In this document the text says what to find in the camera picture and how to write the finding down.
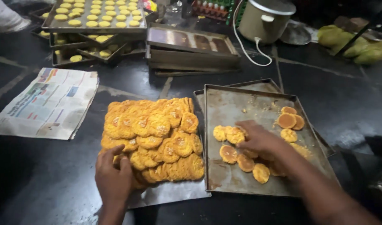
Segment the hand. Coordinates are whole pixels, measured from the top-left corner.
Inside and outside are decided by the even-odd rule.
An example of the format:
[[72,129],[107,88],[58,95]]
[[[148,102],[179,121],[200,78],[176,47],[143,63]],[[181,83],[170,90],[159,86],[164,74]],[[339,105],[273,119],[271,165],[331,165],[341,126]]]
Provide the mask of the hand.
[[264,151],[273,154],[274,151],[283,149],[283,146],[288,146],[282,138],[265,130],[254,120],[236,122],[235,125],[240,126],[247,132],[245,141],[237,144],[237,147],[241,149],[258,152]]
[[119,155],[124,145],[119,145],[98,155],[95,181],[105,207],[123,207],[131,192],[133,172],[126,156],[120,160],[120,170],[113,167],[113,157]]

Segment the newspaper photo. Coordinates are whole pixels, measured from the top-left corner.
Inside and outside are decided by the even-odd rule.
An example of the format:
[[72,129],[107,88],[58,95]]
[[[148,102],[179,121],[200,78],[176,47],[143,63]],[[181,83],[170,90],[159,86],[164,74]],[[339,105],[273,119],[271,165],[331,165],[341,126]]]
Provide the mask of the newspaper photo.
[[73,139],[98,84],[97,72],[41,69],[0,113],[0,135]]

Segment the stack of wooden trays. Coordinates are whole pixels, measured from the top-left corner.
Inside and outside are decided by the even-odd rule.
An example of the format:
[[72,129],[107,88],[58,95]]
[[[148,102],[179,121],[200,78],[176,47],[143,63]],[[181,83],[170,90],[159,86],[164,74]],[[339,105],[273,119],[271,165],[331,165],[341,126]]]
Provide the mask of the stack of wooden trays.
[[160,76],[225,73],[240,69],[241,56],[223,34],[150,23],[146,51],[149,68],[157,70],[155,74]]
[[[53,66],[56,68],[70,68],[79,64],[95,64],[98,61],[104,63],[116,63],[122,59],[121,56],[128,54],[144,54],[145,53],[145,40],[147,37],[147,24],[157,19],[157,13],[147,9],[143,9],[142,1],[137,0],[114,0],[107,4],[106,1],[93,1],[85,0],[83,5],[75,5],[80,1],[73,1],[73,3],[67,3],[67,1],[57,0],[53,6],[43,8],[31,12],[30,15],[33,20],[43,23],[41,27],[38,27],[31,32],[40,37],[42,40],[49,42],[52,49]],[[62,4],[72,4],[68,7],[67,14],[70,15],[74,8],[83,9],[83,13],[76,18],[68,18],[65,21],[55,20],[57,15],[56,9],[62,8]],[[113,16],[111,25],[109,27],[93,27],[90,28],[86,25],[88,22],[87,16],[91,14],[90,10],[95,5],[100,6],[100,15],[98,20],[101,22],[102,16],[107,12],[107,6],[114,9],[113,11],[117,15],[122,14],[120,6],[136,6],[136,10],[140,11],[141,19],[138,18],[139,26],[133,27],[129,25],[129,22],[133,20],[133,15],[130,13],[127,15],[125,28],[119,28],[116,26],[116,17]],[[43,16],[44,13],[49,13],[47,17]],[[81,25],[79,27],[71,27],[68,24],[70,20],[79,20]],[[100,52],[107,52],[108,54],[101,55]],[[81,60],[72,62],[70,58],[74,55],[80,55]]]

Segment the person's left hand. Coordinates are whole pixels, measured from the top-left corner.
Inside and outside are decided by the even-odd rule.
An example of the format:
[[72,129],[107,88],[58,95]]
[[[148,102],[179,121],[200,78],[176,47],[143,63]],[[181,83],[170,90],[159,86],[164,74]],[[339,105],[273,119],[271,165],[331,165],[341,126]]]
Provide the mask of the person's left hand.
[[95,181],[105,206],[124,206],[131,192],[133,171],[126,156],[120,160],[120,170],[113,167],[113,157],[119,155],[124,145],[119,145],[98,155]]

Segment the black stone floor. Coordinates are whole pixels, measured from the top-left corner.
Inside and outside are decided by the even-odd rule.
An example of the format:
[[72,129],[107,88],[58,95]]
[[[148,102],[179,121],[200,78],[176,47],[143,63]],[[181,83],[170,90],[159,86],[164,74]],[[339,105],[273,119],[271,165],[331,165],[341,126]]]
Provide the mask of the black stone floor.
[[[23,16],[43,6],[11,5]],[[228,34],[241,53],[232,29],[224,24],[184,20],[170,7],[165,23]],[[51,67],[48,45],[30,34],[37,26],[0,34],[0,111],[42,67]],[[255,60],[266,62],[254,43],[243,42]],[[160,78],[148,73],[141,55],[125,58],[116,66],[72,68],[98,71],[101,81],[73,140],[0,136],[0,225],[96,224],[101,200],[94,183],[94,163],[110,102],[192,97],[204,84],[265,78],[273,79],[286,94],[298,95],[310,122],[337,150],[329,161],[342,187],[382,219],[382,199],[366,189],[382,171],[382,141],[378,141],[382,140],[382,62],[362,68],[329,56],[315,43],[289,46],[277,42],[261,48],[273,57],[270,66],[255,66],[243,56],[242,72],[230,74]],[[300,199],[216,192],[206,199],[133,212],[137,224],[313,223]]]

